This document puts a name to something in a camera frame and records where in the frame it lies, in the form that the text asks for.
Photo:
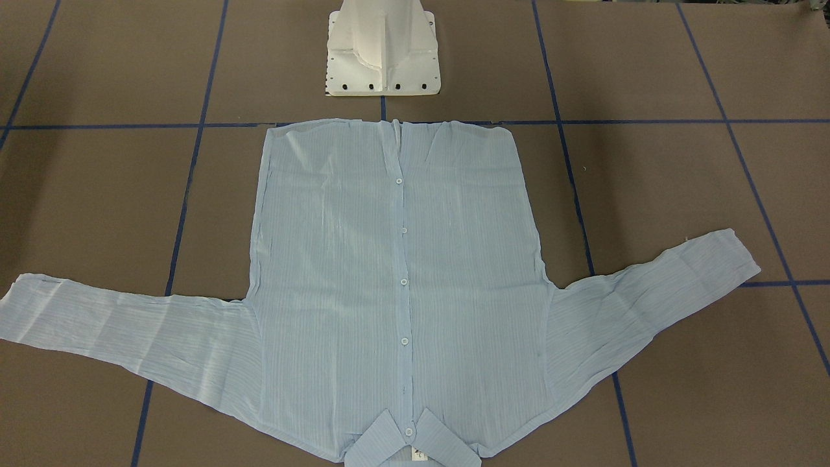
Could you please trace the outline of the light blue button shirt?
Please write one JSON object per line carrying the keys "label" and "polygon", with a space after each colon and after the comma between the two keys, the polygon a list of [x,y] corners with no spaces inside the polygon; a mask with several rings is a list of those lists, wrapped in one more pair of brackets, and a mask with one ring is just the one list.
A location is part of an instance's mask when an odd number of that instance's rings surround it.
{"label": "light blue button shirt", "polygon": [[23,273],[2,338],[112,363],[347,466],[479,466],[760,268],[734,230],[560,289],[509,130],[270,129],[242,300]]}

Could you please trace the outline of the white column base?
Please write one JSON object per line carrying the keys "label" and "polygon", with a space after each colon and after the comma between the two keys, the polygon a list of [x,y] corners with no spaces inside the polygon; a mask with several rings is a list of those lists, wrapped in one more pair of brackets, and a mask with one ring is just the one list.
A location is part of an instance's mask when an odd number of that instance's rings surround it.
{"label": "white column base", "polygon": [[344,1],[328,17],[329,97],[421,97],[442,87],[436,18],[420,1]]}

